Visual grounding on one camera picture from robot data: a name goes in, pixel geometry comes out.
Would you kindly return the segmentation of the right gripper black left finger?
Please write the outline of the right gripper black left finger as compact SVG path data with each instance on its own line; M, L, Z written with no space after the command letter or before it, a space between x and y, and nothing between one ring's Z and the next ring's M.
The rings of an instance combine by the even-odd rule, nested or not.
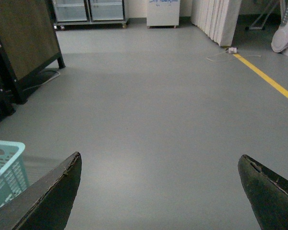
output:
M81 181L82 158L73 153L0 207L0 230L65 229Z

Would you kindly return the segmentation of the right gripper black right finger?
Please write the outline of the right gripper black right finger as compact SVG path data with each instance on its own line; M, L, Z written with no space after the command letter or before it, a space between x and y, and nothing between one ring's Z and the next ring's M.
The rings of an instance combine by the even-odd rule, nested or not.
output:
M238 171L260 228L288 230L288 180L246 154Z

